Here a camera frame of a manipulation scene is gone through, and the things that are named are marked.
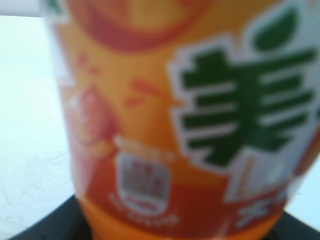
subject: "black base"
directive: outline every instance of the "black base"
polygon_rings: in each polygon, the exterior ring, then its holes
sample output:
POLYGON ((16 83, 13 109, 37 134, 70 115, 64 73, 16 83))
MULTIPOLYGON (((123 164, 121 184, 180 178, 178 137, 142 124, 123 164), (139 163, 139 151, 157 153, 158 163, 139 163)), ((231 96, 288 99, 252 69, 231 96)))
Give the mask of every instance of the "black base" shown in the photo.
MULTIPOLYGON (((42 221, 10 240, 92 240, 92 237, 72 196, 42 221)), ((320 232, 284 212, 264 240, 320 240, 320 232)))

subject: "orange juice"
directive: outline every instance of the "orange juice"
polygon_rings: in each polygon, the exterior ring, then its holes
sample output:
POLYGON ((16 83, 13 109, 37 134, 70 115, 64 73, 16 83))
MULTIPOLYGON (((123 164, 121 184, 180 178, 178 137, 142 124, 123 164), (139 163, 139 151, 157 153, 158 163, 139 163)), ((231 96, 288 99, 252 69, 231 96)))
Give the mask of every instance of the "orange juice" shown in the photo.
POLYGON ((258 240, 320 148, 317 0, 51 0, 95 240, 258 240))

